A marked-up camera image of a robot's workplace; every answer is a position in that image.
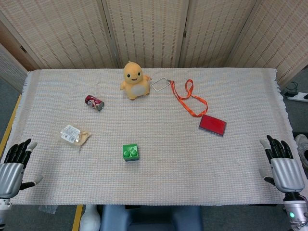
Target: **red card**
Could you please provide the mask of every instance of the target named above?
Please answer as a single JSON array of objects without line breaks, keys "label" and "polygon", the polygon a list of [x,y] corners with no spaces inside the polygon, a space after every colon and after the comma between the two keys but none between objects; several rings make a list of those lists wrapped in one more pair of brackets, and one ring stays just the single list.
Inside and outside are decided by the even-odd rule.
[{"label": "red card", "polygon": [[223,136],[226,129],[226,122],[214,117],[203,115],[199,125],[200,129],[207,130]]}]

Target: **orange lanyard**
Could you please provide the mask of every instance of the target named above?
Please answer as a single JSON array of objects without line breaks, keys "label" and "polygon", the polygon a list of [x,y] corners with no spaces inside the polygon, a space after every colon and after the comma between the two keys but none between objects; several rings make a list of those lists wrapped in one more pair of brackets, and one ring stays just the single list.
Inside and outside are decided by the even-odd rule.
[{"label": "orange lanyard", "polygon": [[[188,83],[192,83],[191,87],[187,88]],[[188,79],[185,83],[185,89],[187,91],[187,96],[185,98],[182,98],[179,96],[179,94],[177,93],[177,91],[175,90],[175,85],[174,85],[174,81],[170,80],[170,84],[171,84],[171,88],[173,91],[173,94],[175,95],[175,97],[178,99],[178,101],[180,102],[180,104],[182,104],[182,106],[186,109],[186,111],[188,111],[192,116],[194,117],[201,117],[203,115],[205,115],[205,113],[208,110],[208,106],[207,106],[207,102],[206,100],[200,98],[199,96],[196,95],[192,95],[192,90],[193,90],[193,80],[192,79]],[[183,100],[188,99],[190,96],[193,96],[195,99],[199,100],[200,102],[202,102],[204,105],[206,105],[206,109],[204,111],[202,111],[200,114],[196,115],[195,112],[193,112],[192,109],[190,109],[184,102]]]}]

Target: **red can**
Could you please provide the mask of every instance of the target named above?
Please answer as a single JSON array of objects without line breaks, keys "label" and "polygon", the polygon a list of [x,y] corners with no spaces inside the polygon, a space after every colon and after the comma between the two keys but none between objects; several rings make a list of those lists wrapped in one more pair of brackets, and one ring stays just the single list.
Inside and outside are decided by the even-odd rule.
[{"label": "red can", "polygon": [[85,103],[89,105],[90,107],[94,107],[98,111],[102,110],[104,107],[104,102],[97,99],[94,96],[88,95],[85,99]]}]

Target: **green lego brick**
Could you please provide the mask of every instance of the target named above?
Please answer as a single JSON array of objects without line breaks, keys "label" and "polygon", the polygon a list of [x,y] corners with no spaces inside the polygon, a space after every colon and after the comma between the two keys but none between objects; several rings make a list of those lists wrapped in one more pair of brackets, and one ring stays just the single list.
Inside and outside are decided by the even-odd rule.
[{"label": "green lego brick", "polygon": [[123,145],[123,158],[125,161],[139,160],[138,147],[135,143]]}]

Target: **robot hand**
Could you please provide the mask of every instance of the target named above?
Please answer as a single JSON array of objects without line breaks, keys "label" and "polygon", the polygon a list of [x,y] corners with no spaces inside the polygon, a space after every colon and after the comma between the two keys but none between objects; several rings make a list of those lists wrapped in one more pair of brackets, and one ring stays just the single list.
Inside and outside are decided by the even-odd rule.
[{"label": "robot hand", "polygon": [[271,165],[273,178],[263,176],[264,180],[285,193],[283,202],[292,230],[308,231],[308,202],[305,197],[299,194],[305,184],[297,161],[293,159],[290,147],[286,142],[281,141],[280,143],[269,135],[267,138],[270,146],[264,140],[260,140],[260,142]]},{"label": "robot hand", "polygon": [[32,182],[22,183],[24,171],[30,155],[37,143],[30,144],[31,139],[11,147],[5,157],[3,164],[0,164],[0,231],[4,229],[4,220],[8,211],[12,208],[10,198],[15,197],[20,190],[37,185],[42,176]]}]

